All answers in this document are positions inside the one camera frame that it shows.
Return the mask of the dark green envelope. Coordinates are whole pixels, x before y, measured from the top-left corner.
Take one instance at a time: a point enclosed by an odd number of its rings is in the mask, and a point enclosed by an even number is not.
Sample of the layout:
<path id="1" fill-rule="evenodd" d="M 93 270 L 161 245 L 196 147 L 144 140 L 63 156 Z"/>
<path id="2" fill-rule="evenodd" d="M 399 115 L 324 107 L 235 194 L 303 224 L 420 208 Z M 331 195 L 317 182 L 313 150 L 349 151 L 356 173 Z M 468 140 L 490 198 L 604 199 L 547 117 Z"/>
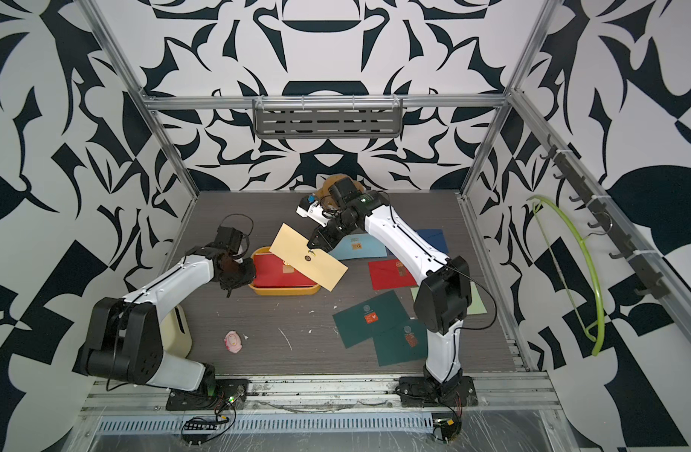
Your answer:
<path id="1" fill-rule="evenodd" d="M 416 319 L 379 333 L 373 341 L 379 366 L 399 365 L 427 357 L 427 329 Z"/>
<path id="2" fill-rule="evenodd" d="M 333 316 L 345 348 L 374 338 L 409 320 L 394 291 L 380 294 Z"/>

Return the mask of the light blue envelope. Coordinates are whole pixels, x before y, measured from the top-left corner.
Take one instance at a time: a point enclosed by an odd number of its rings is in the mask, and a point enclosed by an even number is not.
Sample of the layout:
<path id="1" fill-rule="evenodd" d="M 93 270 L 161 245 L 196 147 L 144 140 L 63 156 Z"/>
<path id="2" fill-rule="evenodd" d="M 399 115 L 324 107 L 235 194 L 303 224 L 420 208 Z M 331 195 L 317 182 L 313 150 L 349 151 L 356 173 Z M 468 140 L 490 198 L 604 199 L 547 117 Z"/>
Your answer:
<path id="1" fill-rule="evenodd" d="M 344 237 L 329 254 L 339 261 L 382 258 L 388 255 L 386 246 L 368 234 Z"/>

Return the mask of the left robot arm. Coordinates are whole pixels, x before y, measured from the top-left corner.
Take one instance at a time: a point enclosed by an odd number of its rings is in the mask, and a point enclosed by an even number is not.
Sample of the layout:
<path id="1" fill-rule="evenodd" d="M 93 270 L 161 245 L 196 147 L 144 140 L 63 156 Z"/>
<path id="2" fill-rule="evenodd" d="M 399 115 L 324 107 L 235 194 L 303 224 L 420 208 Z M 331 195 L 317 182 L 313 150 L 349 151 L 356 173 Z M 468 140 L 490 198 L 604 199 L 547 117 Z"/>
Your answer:
<path id="1" fill-rule="evenodd" d="M 93 307 L 77 370 L 111 382 L 147 385 L 172 391 L 185 401 L 176 410 L 196 403 L 210 408 L 223 401 L 215 369 L 165 350 L 160 325 L 196 289 L 217 282 L 227 296 L 248 286 L 256 267 L 246 256 L 249 234 L 229 226 L 217 228 L 213 242 L 195 247 L 154 281 L 122 298 L 106 297 Z"/>

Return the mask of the yellow envelope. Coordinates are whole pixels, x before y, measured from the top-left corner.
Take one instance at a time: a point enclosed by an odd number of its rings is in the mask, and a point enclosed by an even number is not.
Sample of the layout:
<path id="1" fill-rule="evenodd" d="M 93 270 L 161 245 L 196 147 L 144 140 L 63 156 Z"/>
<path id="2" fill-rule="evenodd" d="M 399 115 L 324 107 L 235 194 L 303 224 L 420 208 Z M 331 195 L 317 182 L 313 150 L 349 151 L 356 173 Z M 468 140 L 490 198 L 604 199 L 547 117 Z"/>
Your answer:
<path id="1" fill-rule="evenodd" d="M 308 239 L 286 223 L 279 228 L 270 252 L 328 291 L 332 291 L 348 271 L 347 266 L 324 250 L 310 249 Z"/>

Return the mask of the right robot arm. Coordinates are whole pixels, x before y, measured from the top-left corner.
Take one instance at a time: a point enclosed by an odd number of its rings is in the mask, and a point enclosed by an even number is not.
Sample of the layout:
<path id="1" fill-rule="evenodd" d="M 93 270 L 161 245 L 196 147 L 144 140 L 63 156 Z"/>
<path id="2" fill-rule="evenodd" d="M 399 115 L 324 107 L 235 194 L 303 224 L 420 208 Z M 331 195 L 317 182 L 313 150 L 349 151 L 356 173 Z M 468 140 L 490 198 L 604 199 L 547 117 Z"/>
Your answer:
<path id="1" fill-rule="evenodd" d="M 383 244 L 419 286 L 413 309 L 427 333 L 424 374 L 399 380 L 395 393 L 409 406 L 441 406 L 452 411 L 477 403 L 473 381 L 460 363 L 460 337 L 469 331 L 465 321 L 473 304 L 468 263 L 431 246 L 396 213 L 390 196 L 367 190 L 348 176 L 333 176 L 326 186 L 304 196 L 296 209 L 317 224 L 311 250 L 331 252 L 360 230 Z"/>

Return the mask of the yellow plastic storage box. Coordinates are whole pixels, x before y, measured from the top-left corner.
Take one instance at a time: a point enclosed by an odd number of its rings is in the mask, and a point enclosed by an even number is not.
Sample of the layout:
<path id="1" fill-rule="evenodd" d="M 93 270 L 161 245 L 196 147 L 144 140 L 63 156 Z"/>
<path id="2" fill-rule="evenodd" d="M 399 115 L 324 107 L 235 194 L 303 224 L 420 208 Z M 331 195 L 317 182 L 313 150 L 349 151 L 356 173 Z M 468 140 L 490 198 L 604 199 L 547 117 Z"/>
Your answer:
<path id="1" fill-rule="evenodd" d="M 262 247 L 255 250 L 251 255 L 251 258 L 258 253 L 272 253 L 270 248 Z M 249 287 L 259 296 L 272 296 L 272 297 L 290 297 L 290 296 L 309 296 L 317 293 L 321 286 L 316 284 L 316 286 L 310 287 L 295 287 L 295 288 L 258 288 L 255 287 L 251 282 Z"/>

